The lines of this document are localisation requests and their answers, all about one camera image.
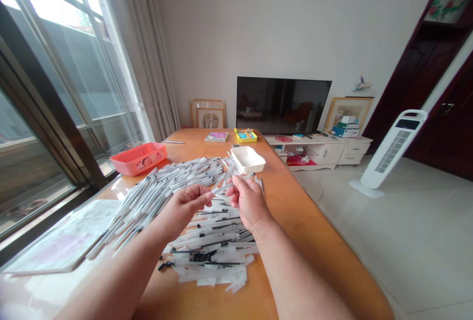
tiled floor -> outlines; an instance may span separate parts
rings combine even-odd
[[[398,318],[473,319],[473,182],[402,158],[381,185],[386,195],[371,199],[348,184],[370,158],[294,175],[391,295]]]

white tv cabinet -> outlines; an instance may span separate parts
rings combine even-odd
[[[372,139],[365,137],[356,138],[341,138],[346,143],[345,154],[345,143],[341,140],[331,137],[322,136],[319,134],[311,135],[312,139],[306,136],[302,138],[294,138],[291,135],[283,135],[292,139],[292,142],[283,143],[276,140],[276,137],[280,134],[264,134],[264,137],[269,145],[273,148],[276,145],[283,146],[283,152],[296,152],[296,146],[301,145],[307,151],[307,156],[317,165],[308,166],[288,166],[291,171],[298,170],[318,170],[322,168],[334,169],[338,164],[342,165],[358,165],[363,155],[370,147]],[[283,161],[287,159],[287,154],[282,153],[279,156]]]

orange table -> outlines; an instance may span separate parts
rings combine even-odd
[[[168,159],[182,162],[201,157],[227,156],[235,137],[230,129],[226,143],[205,142],[209,129],[181,129],[167,140]],[[341,295],[359,319],[394,319],[382,291],[369,272],[305,193],[285,164],[262,135],[251,146],[266,159],[263,177],[268,206],[314,268]],[[123,199],[127,190],[145,174],[119,176],[98,199]],[[107,247],[95,260],[84,261],[64,274],[12,277],[2,275],[3,309],[15,319],[50,319],[87,283],[93,282],[113,250]],[[265,269],[259,255],[247,267],[248,282],[235,295],[227,285],[197,287],[196,282],[179,284],[171,269],[153,273],[134,319],[276,319],[277,312]]]

hand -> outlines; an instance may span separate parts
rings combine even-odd
[[[274,218],[266,205],[260,185],[251,178],[242,180],[239,176],[233,176],[233,183],[235,185],[225,195],[230,197],[232,207],[240,209],[243,225],[251,233],[265,229]]]
[[[157,238],[169,243],[179,237],[195,212],[212,206],[213,194],[207,187],[192,185],[179,190],[150,224]]]

window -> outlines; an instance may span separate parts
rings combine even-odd
[[[108,158],[144,139],[99,0],[1,1],[99,165],[112,171]]]
[[[65,197],[85,200],[116,175],[109,157],[144,141],[102,0],[1,2],[0,241]]]
[[[74,185],[0,91],[0,234]]]

